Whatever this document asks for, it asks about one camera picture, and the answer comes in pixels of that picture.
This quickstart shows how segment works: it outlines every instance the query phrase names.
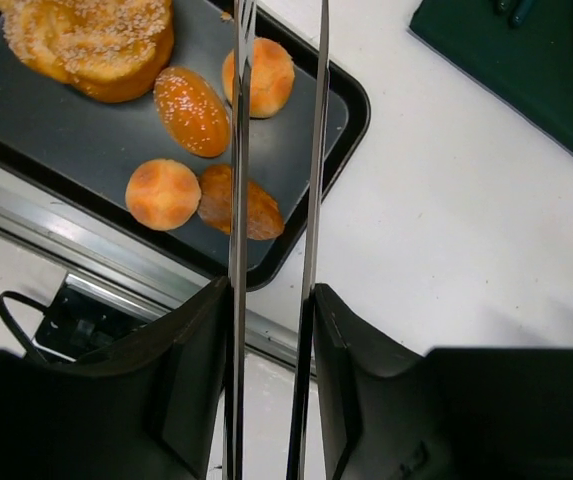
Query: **tray rim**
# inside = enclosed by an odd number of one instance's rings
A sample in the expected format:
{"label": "tray rim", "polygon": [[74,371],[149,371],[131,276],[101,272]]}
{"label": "tray rim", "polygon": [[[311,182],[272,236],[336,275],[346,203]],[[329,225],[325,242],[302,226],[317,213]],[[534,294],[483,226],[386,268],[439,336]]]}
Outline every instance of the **tray rim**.
{"label": "tray rim", "polygon": [[[228,0],[206,1],[223,11],[232,11],[232,2]],[[295,64],[314,78],[317,66],[317,50],[261,7],[258,7],[257,19],[258,35],[261,36],[263,30],[268,30],[277,33],[279,37],[283,37],[281,41],[285,41],[284,43],[295,45],[297,53],[294,56],[299,54],[301,57],[294,58]],[[324,164],[325,167],[329,166],[330,168],[324,168],[322,199],[326,197],[355,149],[361,143],[371,119],[370,100],[364,87],[335,62],[330,62],[330,71],[330,90],[337,93],[346,104],[348,122],[333,148],[327,152]],[[38,160],[14,151],[1,141],[0,168],[205,278],[212,279],[215,276],[226,275],[226,267],[219,262],[165,232],[153,232],[139,225],[126,210],[114,205],[110,200],[102,198],[86,187],[44,166]],[[281,270],[306,229],[307,203],[308,189],[295,206],[286,223],[284,233],[274,240],[263,260],[248,270],[248,291],[258,290],[266,286]]]}

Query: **golden bread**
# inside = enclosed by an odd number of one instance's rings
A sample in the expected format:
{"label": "golden bread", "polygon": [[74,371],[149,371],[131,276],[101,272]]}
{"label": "golden bread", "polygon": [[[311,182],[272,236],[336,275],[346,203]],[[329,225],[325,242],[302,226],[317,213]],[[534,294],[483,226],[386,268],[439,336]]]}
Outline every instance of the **golden bread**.
{"label": "golden bread", "polygon": [[[202,201],[200,218],[230,235],[232,222],[232,169],[229,165],[208,167],[199,178]],[[248,182],[248,238],[269,240],[284,231],[284,219],[277,202],[252,180]]]}
{"label": "golden bread", "polygon": [[213,158],[230,142],[230,123],[215,90],[187,68],[168,67],[155,81],[155,106],[162,123],[182,147]]}
{"label": "golden bread", "polygon": [[[233,98],[234,52],[222,66],[224,94]],[[288,52],[279,43],[258,37],[253,44],[253,70],[250,77],[250,115],[268,118],[282,109],[295,82],[295,68]]]}
{"label": "golden bread", "polygon": [[173,49],[172,0],[0,0],[0,10],[22,63],[102,102],[149,91]]}
{"label": "golden bread", "polygon": [[126,187],[126,207],[135,220],[152,230],[181,227],[195,213],[201,198],[195,174],[174,160],[140,165]]}

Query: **white table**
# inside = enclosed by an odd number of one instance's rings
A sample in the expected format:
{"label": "white table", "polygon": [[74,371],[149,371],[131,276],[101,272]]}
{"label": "white table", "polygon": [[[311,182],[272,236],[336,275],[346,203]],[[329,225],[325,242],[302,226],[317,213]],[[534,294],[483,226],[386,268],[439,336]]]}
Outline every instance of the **white table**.
{"label": "white table", "polygon": [[[323,204],[318,280],[419,352],[573,345],[573,157],[410,34],[419,3],[331,2],[372,121]],[[264,4],[316,36],[318,2]],[[303,244],[249,301],[290,328]]]}

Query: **sesame seed bun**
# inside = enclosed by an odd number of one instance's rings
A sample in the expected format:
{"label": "sesame seed bun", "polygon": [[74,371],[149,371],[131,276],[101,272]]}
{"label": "sesame seed bun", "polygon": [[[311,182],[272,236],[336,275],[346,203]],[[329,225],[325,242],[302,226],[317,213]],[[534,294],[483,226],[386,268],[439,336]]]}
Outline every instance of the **sesame seed bun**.
{"label": "sesame seed bun", "polygon": [[0,0],[0,10],[22,63],[105,103],[148,92],[173,49],[171,0]]}
{"label": "sesame seed bun", "polygon": [[168,133],[194,155],[213,158],[230,142],[224,104],[197,73],[169,67],[155,81],[155,106]]}

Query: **black device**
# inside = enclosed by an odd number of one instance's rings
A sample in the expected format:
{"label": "black device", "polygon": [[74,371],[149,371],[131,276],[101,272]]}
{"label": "black device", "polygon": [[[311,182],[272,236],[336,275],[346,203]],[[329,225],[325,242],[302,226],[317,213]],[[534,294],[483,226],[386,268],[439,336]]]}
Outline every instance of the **black device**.
{"label": "black device", "polygon": [[0,351],[0,478],[204,478],[230,299],[217,278],[72,364]]}
{"label": "black device", "polygon": [[326,478],[573,480],[573,350],[425,358],[315,289]]}
{"label": "black device", "polygon": [[[8,300],[42,313],[42,321],[32,340],[13,317]],[[48,306],[20,292],[1,293],[0,318],[24,347],[26,357],[40,363],[44,360],[48,363],[72,363],[148,323],[67,284],[57,291]]]}

